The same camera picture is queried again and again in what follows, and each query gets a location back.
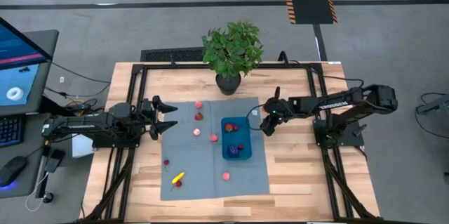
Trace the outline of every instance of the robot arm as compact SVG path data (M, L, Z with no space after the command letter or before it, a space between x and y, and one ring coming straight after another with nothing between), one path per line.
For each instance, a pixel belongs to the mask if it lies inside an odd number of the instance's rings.
M176 111L176 107L165 105L159 96L152 101L144 99L139 110L129 103L119 103L108 112L80 117L58 117L47 119L42 136L49 141L71 134L83 134L93 140L93 147L137 147L140 137L147 132L153 140L177 124L177 121L159 121L159 112Z
M389 86L370 85L364 88L354 87L348 91L334 93L327 96L291 97L288 100L279 99L280 88L276 88L273 98L268 99L263 108L268 112L260 124L260 128L267 136L274 132L274 128L296 118L307 118L316 112L353 105L342 114L331 114L326 118L327 133L330 137L339 138L347 125L358 121L373 113L389 114L398 107L394 89Z

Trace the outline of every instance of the strawberry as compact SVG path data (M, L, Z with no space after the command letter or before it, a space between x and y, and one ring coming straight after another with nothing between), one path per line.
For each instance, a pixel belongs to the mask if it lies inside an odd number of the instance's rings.
M200 112L195 114L195 120L202 120L202 119L203 119L203 115Z
M232 126L232 124L230 123L226 123L226 125L224 125L224 129L226 130L226 132L231 133L232 130L234 130L234 126Z

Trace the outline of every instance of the wooden table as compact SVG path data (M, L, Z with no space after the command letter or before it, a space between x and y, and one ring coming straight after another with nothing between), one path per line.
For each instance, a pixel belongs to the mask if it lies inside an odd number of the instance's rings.
M116 64L106 108L126 101L133 64ZM325 75L344 77L341 64L323 62L323 71ZM139 82L138 78L134 103ZM320 95L317 77L315 83ZM231 96L221 94L215 83L215 73L210 70L150 70L145 97L151 99L153 95L160 95L164 102L258 97L262 104L274 95L277 86L281 87L281 98L310 95L306 71L301 69L253 70L242 78L237 92ZM345 81L338 79L327 78L326 86L328 93L347 89ZM333 220L321 151L315 144L311 121L312 118L294 119L277 126L273 136L264 136L269 195L161 201L163 137L154 141L144 135L135 153L126 222ZM353 147L341 147L340 150L348 186L367 210L378 215L364 156ZM86 213L90 213L102 198L108 157L109 149L101 149L94 155L83 201ZM340 215L345 216L340 189L335 187ZM112 216L118 215L121 189L117 192Z

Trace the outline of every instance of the black mouse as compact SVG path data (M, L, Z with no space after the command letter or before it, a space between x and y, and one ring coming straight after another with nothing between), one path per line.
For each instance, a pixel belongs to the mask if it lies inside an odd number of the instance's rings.
M26 157L14 157L0 169L0 187L10 185L27 166Z

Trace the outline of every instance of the blue bowl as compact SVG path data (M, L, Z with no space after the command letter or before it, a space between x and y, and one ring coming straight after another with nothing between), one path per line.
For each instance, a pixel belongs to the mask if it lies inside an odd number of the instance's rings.
M238 126L239 129L231 133L226 132L225 125L228 123ZM228 153L228 146L234 145L238 147L239 144L242 144L243 149L239 150L239 154L236 157L231 157ZM226 160L247 160L253 155L251 151L250 128L246 123L245 117L222 119L222 155Z

